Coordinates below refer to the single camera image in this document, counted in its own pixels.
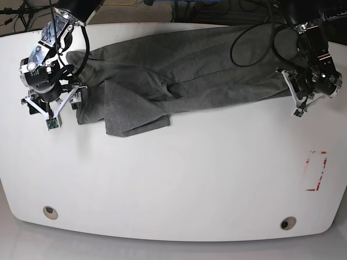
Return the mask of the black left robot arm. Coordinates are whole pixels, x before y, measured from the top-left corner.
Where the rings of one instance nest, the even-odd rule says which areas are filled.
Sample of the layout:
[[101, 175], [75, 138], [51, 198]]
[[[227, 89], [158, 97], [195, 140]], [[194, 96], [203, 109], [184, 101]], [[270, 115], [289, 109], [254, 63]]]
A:
[[[278, 69], [281, 73], [295, 103], [294, 115], [301, 117], [307, 109], [317, 102], [316, 94], [325, 98], [334, 97], [342, 87], [342, 75], [336, 70], [329, 53], [329, 44], [321, 29], [319, 12], [314, 1], [277, 1], [285, 24], [275, 26], [271, 21], [271, 35], [264, 54], [253, 65], [257, 65], [269, 52], [293, 71]], [[306, 58], [307, 65], [302, 68], [282, 57], [275, 47], [275, 37], [278, 32], [291, 29], [297, 34], [297, 49]]]

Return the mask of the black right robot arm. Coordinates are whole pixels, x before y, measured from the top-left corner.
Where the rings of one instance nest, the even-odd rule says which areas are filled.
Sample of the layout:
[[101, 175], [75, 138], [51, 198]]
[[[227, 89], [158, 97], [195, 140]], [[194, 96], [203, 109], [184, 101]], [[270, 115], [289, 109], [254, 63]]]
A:
[[[74, 96], [82, 87], [79, 75], [90, 52], [86, 25], [103, 4], [104, 1], [58, 1], [50, 4], [52, 20], [43, 28], [41, 39], [30, 56], [20, 65], [20, 78], [29, 88], [22, 103], [27, 103], [33, 113], [52, 120], [57, 117], [57, 112], [52, 111], [50, 103], [58, 100], [63, 92]], [[85, 56], [78, 69], [64, 64], [61, 59], [72, 43], [72, 32], [77, 26], [80, 26], [86, 44]]]

